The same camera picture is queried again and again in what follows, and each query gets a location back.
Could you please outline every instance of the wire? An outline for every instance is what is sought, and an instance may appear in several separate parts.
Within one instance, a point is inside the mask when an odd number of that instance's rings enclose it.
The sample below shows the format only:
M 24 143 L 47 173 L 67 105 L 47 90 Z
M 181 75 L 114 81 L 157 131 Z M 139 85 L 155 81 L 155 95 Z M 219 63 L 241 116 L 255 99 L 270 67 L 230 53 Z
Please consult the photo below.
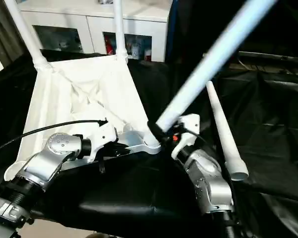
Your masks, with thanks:
M 27 133 L 24 133 L 22 135 L 19 135 L 19 136 L 15 137 L 14 139 L 8 141 L 7 143 L 1 145 L 0 150 L 2 148 L 6 147 L 7 145 L 17 141 L 17 140 L 20 140 L 20 139 L 22 139 L 22 138 L 24 138 L 28 135 L 32 135 L 32 134 L 38 133 L 38 132 L 43 131 L 43 130 L 48 130 L 48 129 L 63 126 L 63 125 L 71 125 L 71 124 L 76 124 L 76 123 L 89 123 L 89 122 L 104 123 L 103 120 L 74 120 L 74 121 L 63 122 L 63 123 L 59 123 L 59 124 L 55 124 L 55 125 L 45 126 L 45 127 L 42 127 L 42 128 L 36 129 L 36 130 L 32 130 L 32 131 L 29 131 Z
M 196 136 L 197 138 L 199 138 L 203 143 L 205 143 L 216 154 L 216 151 L 215 151 L 215 149 L 213 149 L 212 145 L 209 144 L 202 136 L 200 136 L 199 134 L 197 134 L 191 130 L 188 130 L 186 128 L 182 128 L 182 129 L 184 132 L 190 133 L 190 134 Z
M 239 59 L 238 59 L 238 62 L 242 65 L 242 66 L 244 66 L 244 68 L 246 68 L 247 70 L 250 70 L 246 65 L 244 65 L 243 63 L 242 63 L 242 61 L 240 61 Z

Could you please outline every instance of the floor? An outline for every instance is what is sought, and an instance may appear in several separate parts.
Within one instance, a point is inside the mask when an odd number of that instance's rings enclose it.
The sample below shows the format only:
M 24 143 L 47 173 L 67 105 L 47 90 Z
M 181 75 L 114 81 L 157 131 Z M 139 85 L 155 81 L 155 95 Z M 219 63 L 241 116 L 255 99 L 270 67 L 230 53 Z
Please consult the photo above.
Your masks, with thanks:
M 33 225 L 24 225 L 18 230 L 18 234 L 22 238 L 85 238 L 93 234 L 93 231 L 67 228 L 58 223 L 35 220 Z

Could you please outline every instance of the white metal pole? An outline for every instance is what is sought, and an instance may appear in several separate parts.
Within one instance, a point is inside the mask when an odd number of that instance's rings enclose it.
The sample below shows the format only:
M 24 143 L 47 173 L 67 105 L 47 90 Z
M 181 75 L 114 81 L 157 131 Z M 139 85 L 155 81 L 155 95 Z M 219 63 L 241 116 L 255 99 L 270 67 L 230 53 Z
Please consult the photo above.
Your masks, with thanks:
M 116 26 L 116 55 L 128 63 L 128 54 L 125 45 L 122 0 L 114 0 L 115 26 Z
M 225 166 L 227 167 L 232 180 L 244 180 L 248 178 L 248 170 L 246 164 L 239 155 L 212 81 L 207 82 L 207 90 L 225 157 Z
M 23 38 L 26 47 L 28 48 L 36 69 L 50 67 L 47 60 L 43 57 L 38 45 L 35 43 L 31 33 L 21 15 L 21 12 L 18 9 L 18 6 L 15 0 L 4 0 L 5 4 L 13 18 L 14 23 L 16 24 L 21 37 Z
M 277 0 L 248 0 L 156 122 L 167 132 Z

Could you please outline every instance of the white cone tube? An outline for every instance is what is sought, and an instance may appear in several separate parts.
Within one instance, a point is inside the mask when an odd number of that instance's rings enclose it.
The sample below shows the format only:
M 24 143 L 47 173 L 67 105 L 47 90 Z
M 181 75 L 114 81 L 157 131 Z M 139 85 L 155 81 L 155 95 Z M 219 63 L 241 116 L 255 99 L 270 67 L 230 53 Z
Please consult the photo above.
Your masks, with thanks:
M 115 27 L 116 27 L 116 55 L 118 58 L 125 59 L 128 63 L 128 54 L 125 45 L 125 34 L 123 24 L 123 9 L 122 0 L 114 0 L 114 13 L 115 13 Z
M 32 56 L 34 67 L 36 69 L 50 67 L 45 57 L 43 57 L 39 46 L 32 38 L 15 0 L 4 0 L 4 2 L 21 34 L 21 37 L 23 38 L 23 41 L 25 42 L 26 47 L 28 48 L 28 51 Z
M 207 90 L 225 157 L 225 166 L 232 180 L 244 180 L 248 178 L 248 170 L 246 164 L 239 155 L 218 95 L 211 81 L 207 82 Z

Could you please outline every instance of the curtain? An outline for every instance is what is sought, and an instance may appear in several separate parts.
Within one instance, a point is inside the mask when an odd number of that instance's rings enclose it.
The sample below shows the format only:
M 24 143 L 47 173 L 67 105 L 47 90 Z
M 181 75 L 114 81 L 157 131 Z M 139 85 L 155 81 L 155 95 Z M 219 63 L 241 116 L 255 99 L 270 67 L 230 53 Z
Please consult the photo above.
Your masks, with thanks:
M 7 10 L 0 0 L 0 61 L 4 67 L 26 51 L 23 40 Z

